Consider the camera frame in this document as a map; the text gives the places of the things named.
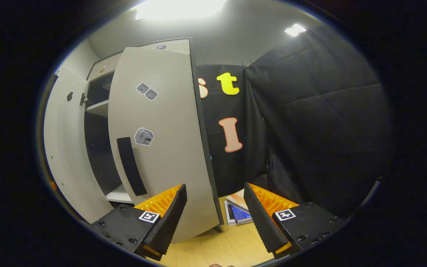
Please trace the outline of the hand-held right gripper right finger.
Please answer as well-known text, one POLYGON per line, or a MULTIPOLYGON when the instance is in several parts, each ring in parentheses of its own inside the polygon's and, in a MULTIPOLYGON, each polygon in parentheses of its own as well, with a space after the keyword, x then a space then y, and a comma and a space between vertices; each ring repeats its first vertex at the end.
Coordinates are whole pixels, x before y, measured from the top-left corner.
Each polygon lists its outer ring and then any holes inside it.
POLYGON ((275 259, 314 247, 345 223, 313 202, 296 204, 248 182, 244 200, 263 245, 275 259))

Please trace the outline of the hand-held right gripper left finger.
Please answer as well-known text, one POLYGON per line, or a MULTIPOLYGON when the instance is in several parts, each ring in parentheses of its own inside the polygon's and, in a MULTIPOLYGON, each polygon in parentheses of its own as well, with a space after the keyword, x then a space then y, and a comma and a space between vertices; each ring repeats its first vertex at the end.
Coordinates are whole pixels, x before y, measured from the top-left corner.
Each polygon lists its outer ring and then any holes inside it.
POLYGON ((187 201, 186 186, 180 184, 136 206, 120 204, 90 227, 129 253, 159 261, 167 253, 187 201))

